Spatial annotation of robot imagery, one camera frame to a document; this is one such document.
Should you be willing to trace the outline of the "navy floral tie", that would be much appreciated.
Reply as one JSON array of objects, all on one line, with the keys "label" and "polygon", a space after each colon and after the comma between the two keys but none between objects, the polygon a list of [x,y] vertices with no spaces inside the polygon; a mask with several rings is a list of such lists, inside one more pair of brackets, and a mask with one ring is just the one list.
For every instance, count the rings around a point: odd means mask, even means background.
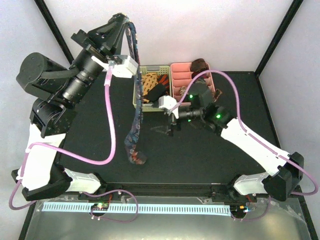
[{"label": "navy floral tie", "polygon": [[140,136],[140,130],[143,122],[143,81],[140,70],[140,58],[138,51],[137,31],[133,22],[127,23],[126,38],[129,47],[130,56],[138,63],[137,72],[133,76],[134,80],[134,100],[135,100],[135,114],[131,125],[131,129],[124,139],[124,146],[127,153],[128,160],[135,165],[143,165],[147,161],[147,157],[138,151],[137,144]]}]

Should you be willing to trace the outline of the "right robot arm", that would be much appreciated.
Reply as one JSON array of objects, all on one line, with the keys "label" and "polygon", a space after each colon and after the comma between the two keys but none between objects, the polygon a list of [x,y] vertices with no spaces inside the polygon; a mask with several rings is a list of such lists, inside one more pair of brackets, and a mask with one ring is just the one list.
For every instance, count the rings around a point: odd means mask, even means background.
[{"label": "right robot arm", "polygon": [[189,105],[175,108],[177,100],[169,95],[158,98],[156,106],[168,112],[168,135],[173,135],[174,127],[179,128],[183,121],[199,120],[204,128],[234,144],[254,159],[263,169],[262,173],[240,175],[228,187],[228,198],[240,201],[245,195],[268,194],[284,202],[303,178],[304,157],[292,154],[272,145],[248,128],[222,106],[217,105],[207,86],[200,83],[191,85],[187,95]]}]

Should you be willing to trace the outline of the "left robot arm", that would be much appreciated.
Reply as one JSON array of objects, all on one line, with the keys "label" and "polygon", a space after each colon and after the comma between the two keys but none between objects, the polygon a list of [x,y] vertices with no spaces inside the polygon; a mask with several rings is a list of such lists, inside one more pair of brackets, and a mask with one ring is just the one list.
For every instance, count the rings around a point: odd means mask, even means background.
[{"label": "left robot arm", "polygon": [[39,145],[59,146],[76,116],[76,105],[103,71],[100,62],[121,52],[128,18],[118,13],[107,24],[91,31],[78,31],[72,39],[82,50],[69,68],[33,52],[22,62],[16,81],[36,98],[30,113],[28,155],[22,177],[22,194],[27,201],[63,194],[72,179],[54,163],[56,151]]}]

